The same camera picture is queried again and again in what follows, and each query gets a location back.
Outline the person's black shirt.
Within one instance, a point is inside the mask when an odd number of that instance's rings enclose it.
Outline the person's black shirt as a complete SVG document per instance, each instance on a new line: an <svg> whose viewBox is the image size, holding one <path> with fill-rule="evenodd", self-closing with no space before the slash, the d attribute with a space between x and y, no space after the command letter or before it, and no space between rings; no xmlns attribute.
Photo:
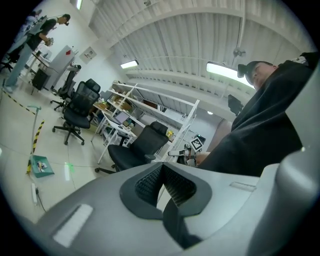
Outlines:
<svg viewBox="0 0 320 256"><path fill-rule="evenodd" d="M281 63L255 92L232 123L231 132L198 166L199 169L259 177L302 147L286 114L320 61L319 52L304 52Z"/></svg>

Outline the wall poster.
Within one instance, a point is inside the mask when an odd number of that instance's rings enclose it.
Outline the wall poster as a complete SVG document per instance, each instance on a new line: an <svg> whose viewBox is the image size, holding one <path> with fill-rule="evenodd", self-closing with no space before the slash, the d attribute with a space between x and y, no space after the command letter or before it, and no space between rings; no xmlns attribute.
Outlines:
<svg viewBox="0 0 320 256"><path fill-rule="evenodd" d="M85 63L88 64L93 58L97 56L97 53L92 47L88 47L79 58Z"/></svg>

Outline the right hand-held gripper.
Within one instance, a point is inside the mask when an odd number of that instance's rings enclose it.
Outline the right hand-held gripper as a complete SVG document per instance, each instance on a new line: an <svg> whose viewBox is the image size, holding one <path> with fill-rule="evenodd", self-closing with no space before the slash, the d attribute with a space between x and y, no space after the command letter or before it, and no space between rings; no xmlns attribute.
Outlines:
<svg viewBox="0 0 320 256"><path fill-rule="evenodd" d="M188 145L185 146L185 149L182 150L171 150L168 152L168 156L179 157L185 156L185 164L187 166L197 166L198 160L197 155L201 153L204 147L206 139L201 135L197 134L194 138L191 139Z"/></svg>

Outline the white desk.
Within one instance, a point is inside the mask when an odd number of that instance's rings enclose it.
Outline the white desk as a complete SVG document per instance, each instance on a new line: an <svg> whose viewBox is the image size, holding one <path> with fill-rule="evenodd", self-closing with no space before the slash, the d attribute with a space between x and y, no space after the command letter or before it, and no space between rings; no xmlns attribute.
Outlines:
<svg viewBox="0 0 320 256"><path fill-rule="evenodd" d="M108 149L108 146L111 145L112 143L114 143L116 141L117 137L120 137L120 135L118 135L118 132L120 132L128 137L128 140L127 140L127 143L125 144L125 146L127 146L130 142L133 142L137 138L137 136L132 131L124 128L124 126L122 124L116 124L115 122L112 122L109 119L110 116L108 114L106 114L105 112L103 112L103 116L104 117L103 117L102 121L98 125L97 129L95 130L94 135L91 138L91 142L93 142L96 135L101 133L101 136L103 136L104 130L107 127L111 128L110 133L107 135L107 137L105 138L105 141L103 143L105 145L105 147L104 147L104 150L103 150L100 158L97 161L98 165L100 164L102 158L104 157L104 155Z"/></svg>

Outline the open laptop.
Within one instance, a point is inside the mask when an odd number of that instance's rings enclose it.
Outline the open laptop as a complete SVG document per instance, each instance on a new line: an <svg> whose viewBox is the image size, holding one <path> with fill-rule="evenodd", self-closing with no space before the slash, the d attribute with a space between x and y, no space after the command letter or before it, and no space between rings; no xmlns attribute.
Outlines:
<svg viewBox="0 0 320 256"><path fill-rule="evenodd" d="M113 123L116 123L117 125L121 125L123 124L130 116L121 111L119 112L116 116L112 116L109 118L110 121L112 121Z"/></svg>

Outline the person's right forearm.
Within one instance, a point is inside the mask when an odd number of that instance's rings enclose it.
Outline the person's right forearm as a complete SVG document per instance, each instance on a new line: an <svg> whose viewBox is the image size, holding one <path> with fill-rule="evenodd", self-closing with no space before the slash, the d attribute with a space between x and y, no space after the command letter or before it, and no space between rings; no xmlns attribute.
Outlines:
<svg viewBox="0 0 320 256"><path fill-rule="evenodd" d="M206 157L218 146L221 140L231 132L232 129L232 122L226 119L222 119L216 128L214 136L207 148L206 152L197 153L195 160L196 166L198 167Z"/></svg>

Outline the black chest screen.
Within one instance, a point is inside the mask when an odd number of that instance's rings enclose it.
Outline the black chest screen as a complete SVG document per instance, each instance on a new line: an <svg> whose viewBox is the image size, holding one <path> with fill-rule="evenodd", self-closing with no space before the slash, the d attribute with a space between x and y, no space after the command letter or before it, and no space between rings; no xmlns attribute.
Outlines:
<svg viewBox="0 0 320 256"><path fill-rule="evenodd" d="M232 96L231 94L228 95L228 107L232 113L235 114L237 117L239 113L243 110L243 105L240 100Z"/></svg>

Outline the black mesh office chair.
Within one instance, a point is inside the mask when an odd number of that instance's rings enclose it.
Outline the black mesh office chair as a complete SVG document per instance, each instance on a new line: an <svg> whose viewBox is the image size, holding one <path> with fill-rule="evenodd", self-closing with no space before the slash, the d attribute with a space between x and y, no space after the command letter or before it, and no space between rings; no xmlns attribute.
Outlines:
<svg viewBox="0 0 320 256"><path fill-rule="evenodd" d="M107 147L116 172L151 163L155 153L168 141L168 127L154 121L146 125L129 147L111 144Z"/></svg>
<svg viewBox="0 0 320 256"><path fill-rule="evenodd" d="M91 126L88 115L94 103L100 98L100 85L92 78L87 81L81 81L66 105L63 113L63 126L54 126L52 132L56 130L67 131L64 144L67 146L71 134L81 140L81 145L85 140L81 137L81 129L89 129Z"/></svg>

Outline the white fridge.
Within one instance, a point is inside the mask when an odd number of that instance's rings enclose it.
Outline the white fridge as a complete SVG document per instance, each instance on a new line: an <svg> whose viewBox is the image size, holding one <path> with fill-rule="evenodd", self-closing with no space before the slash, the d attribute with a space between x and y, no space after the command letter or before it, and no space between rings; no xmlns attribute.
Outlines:
<svg viewBox="0 0 320 256"><path fill-rule="evenodd" d="M45 74L48 75L44 85L46 90L55 87L60 77L75 58L72 48L66 45L48 65Z"/></svg>

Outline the office chair with white headrest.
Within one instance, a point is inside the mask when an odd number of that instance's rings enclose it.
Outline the office chair with white headrest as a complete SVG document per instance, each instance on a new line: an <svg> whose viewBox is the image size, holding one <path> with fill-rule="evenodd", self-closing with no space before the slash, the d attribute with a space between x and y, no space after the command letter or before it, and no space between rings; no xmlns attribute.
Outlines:
<svg viewBox="0 0 320 256"><path fill-rule="evenodd" d="M50 103L57 103L57 106L53 109L56 111L58 108L62 108L62 112L65 111L67 103L71 99L72 90L75 86L74 77L82 69L80 64L75 64L67 68L69 74L63 84L63 86L57 91L56 95L59 96L63 101L59 102L56 100L51 100Z"/></svg>

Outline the white table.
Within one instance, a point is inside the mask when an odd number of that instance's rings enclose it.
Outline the white table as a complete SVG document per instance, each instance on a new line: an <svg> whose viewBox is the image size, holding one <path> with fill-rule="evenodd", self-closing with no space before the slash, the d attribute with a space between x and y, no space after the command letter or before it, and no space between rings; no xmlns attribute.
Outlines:
<svg viewBox="0 0 320 256"><path fill-rule="evenodd" d="M42 84L42 87L44 88L50 78L50 65L51 62L41 56L40 51L33 51L31 57L28 59L27 63L24 66L23 72L20 74L19 79L21 81L21 86L23 86L24 84L32 83L33 79L31 78L31 75L33 74L34 78L36 76L36 73L38 72L36 71L36 68L38 68L46 75L46 78Z"/></svg>

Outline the green dustpan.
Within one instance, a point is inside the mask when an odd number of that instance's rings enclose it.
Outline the green dustpan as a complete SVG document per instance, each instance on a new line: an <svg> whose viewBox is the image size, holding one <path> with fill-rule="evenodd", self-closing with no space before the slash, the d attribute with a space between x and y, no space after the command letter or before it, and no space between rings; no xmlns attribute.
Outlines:
<svg viewBox="0 0 320 256"><path fill-rule="evenodd" d="M32 112L34 114L34 121L33 121L32 136L31 136L31 150L30 150L30 156L27 164L26 173L28 175L33 173L33 175L36 178L44 178L46 176L54 175L55 173L46 156L40 156L35 154L39 135L43 128L43 125L45 124L45 120L43 119L40 125L38 126L38 128L36 129L38 114L42 108L35 105L28 105L26 109L30 110L31 108L35 109L35 112Z"/></svg>

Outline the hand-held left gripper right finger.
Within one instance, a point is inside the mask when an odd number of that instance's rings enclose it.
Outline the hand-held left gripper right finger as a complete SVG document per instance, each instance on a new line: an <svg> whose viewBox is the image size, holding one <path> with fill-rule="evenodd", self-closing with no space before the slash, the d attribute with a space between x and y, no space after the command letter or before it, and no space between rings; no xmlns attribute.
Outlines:
<svg viewBox="0 0 320 256"><path fill-rule="evenodd" d="M211 185L199 177L200 170L179 163L164 162L163 185L182 216L200 214L210 202Z"/></svg>

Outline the yellow black hazard tape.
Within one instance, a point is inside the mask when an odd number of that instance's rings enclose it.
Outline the yellow black hazard tape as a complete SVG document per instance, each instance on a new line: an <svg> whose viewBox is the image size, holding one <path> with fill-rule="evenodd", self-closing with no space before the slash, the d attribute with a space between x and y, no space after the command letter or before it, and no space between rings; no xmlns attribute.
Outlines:
<svg viewBox="0 0 320 256"><path fill-rule="evenodd" d="M42 110L42 108L40 106L35 106L35 105L28 105L28 106L24 106L21 103L19 103L15 98L13 98L8 92L5 92L4 90L1 91L1 97L3 97L3 94L7 95L13 102L15 102L16 104L18 104L21 108L23 108L24 110L26 110L27 112L31 113L34 115L34 122L33 122L33 128L32 128L32 145L31 145L31 151L30 151L30 157L27 163L27 171L26 174L29 175L33 169L33 164L34 164L34 153L36 151L36 146L37 146L37 142L38 142L38 138L41 132L41 129L45 123L45 120L43 119L38 127L38 129L36 130L35 133L35 127L36 127L36 121L38 118L38 114L39 111Z"/></svg>

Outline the white metal shelving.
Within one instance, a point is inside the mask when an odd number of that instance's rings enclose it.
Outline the white metal shelving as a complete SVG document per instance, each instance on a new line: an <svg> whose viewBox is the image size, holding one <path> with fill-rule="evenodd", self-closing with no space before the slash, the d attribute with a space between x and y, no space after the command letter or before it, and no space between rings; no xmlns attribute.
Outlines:
<svg viewBox="0 0 320 256"><path fill-rule="evenodd" d="M196 117L196 110L200 100L189 102L165 93L124 83L113 83L106 90L106 101L116 111L124 112L135 124L144 128L145 124L139 121L141 116L147 115L164 124L169 129L177 130L173 139L167 142L168 148L163 156L156 156L158 160L176 162L177 156L169 156L170 151L177 151L185 135Z"/></svg>

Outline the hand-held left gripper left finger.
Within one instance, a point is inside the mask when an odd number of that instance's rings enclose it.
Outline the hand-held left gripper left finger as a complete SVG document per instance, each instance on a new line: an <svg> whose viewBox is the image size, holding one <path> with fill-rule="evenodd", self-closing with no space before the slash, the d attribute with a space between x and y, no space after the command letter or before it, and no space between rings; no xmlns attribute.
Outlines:
<svg viewBox="0 0 320 256"><path fill-rule="evenodd" d="M123 205L136 217L146 220L162 220L163 213L157 208L158 196L164 184L162 162L140 165L127 172L133 176L120 187Z"/></svg>

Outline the black cabinet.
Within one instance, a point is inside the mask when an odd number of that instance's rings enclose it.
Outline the black cabinet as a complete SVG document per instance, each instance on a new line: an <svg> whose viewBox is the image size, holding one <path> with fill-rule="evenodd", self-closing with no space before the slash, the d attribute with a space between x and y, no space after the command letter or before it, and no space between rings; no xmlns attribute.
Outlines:
<svg viewBox="0 0 320 256"><path fill-rule="evenodd" d="M50 76L47 73L41 69L38 69L31 84L35 89L40 91L46 85L49 78Z"/></svg>

